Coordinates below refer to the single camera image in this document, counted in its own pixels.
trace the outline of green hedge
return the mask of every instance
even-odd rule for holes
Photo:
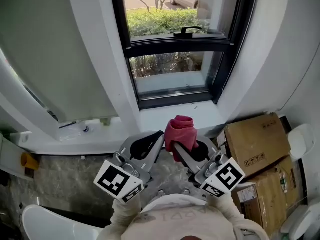
[[[187,26],[208,28],[203,21],[197,19],[196,9],[151,9],[150,13],[145,9],[128,11],[127,20],[131,37],[170,34]]]

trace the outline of window frame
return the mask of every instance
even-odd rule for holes
[[[219,98],[230,78],[241,47],[245,40],[256,0],[237,0],[228,36],[222,33],[193,34],[193,37],[178,38],[173,34],[130,37],[124,0],[112,0],[120,41],[128,67],[136,101],[140,110],[152,109],[194,102],[212,101],[218,104]],[[179,52],[223,52],[218,70],[209,79],[209,90],[191,91],[163,97],[139,99],[137,85],[131,70],[130,58]]]

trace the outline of pavement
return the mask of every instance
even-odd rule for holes
[[[156,1],[155,0],[143,0],[149,7],[156,7]],[[139,0],[124,0],[125,3],[125,9],[127,11],[134,10],[134,9],[140,9],[140,8],[146,8],[146,5],[139,1]],[[170,0],[165,0],[163,9],[171,9],[176,10],[177,8],[183,8],[180,5],[172,5],[170,3]]]

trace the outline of person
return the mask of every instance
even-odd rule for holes
[[[268,240],[254,221],[244,219],[230,194],[206,201],[185,194],[164,195],[142,211],[140,195],[113,202],[111,225],[97,240]]]

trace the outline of white sleeve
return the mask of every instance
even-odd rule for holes
[[[141,212],[140,195],[135,196],[126,204],[118,200],[113,201],[114,213],[111,225],[106,226],[99,234],[97,240],[120,240],[121,235],[127,230],[134,218]]]
[[[252,220],[245,219],[245,216],[240,213],[230,194],[226,194],[220,198],[208,195],[207,203],[209,206],[218,209],[223,216],[233,224],[235,229],[240,231],[253,231],[258,235],[259,239],[269,240],[267,233],[259,224]]]

